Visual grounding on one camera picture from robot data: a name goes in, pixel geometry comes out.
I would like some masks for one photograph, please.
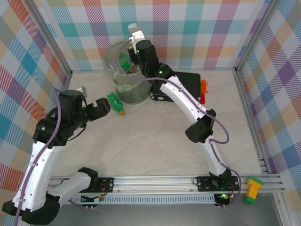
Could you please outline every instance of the clear glass container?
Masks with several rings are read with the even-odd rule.
[[[150,95],[151,84],[147,81],[139,81],[126,77],[118,68],[117,59],[120,48],[127,40],[118,42],[107,49],[103,57],[103,68],[112,79],[112,84],[121,101],[127,104],[138,104],[143,102]],[[128,54],[127,48],[122,53]],[[145,78],[141,71],[130,74],[132,77]]]

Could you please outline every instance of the colorful plaid fabric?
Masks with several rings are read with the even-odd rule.
[[[67,76],[21,0],[0,0],[0,206],[19,188],[36,123],[55,106]],[[0,210],[0,225],[13,217]]]
[[[301,222],[301,1],[283,0],[243,68],[264,151]]]
[[[35,0],[69,64],[102,69],[137,23],[173,68],[232,68],[269,0]]]

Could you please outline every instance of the black box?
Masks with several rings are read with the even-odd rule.
[[[182,85],[190,92],[197,100],[201,100],[201,76],[196,73],[174,72],[178,76]],[[160,90],[160,87],[151,86],[150,98],[153,100],[172,101],[165,93]]]

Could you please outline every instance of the plaid backdrop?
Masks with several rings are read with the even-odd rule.
[[[232,68],[269,0],[35,0],[75,70],[102,69],[105,50],[138,23],[173,68]]]
[[[21,0],[0,0],[0,207],[19,188],[36,123],[67,76]],[[0,208],[0,225],[13,225]]]
[[[274,173],[301,222],[301,0],[283,0],[242,79]]]

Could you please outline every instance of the orange object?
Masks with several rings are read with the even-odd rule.
[[[201,81],[201,100],[199,101],[199,103],[202,105],[205,104],[205,94],[208,93],[207,85],[208,85],[208,83],[206,82],[206,80],[202,79],[202,81]]]

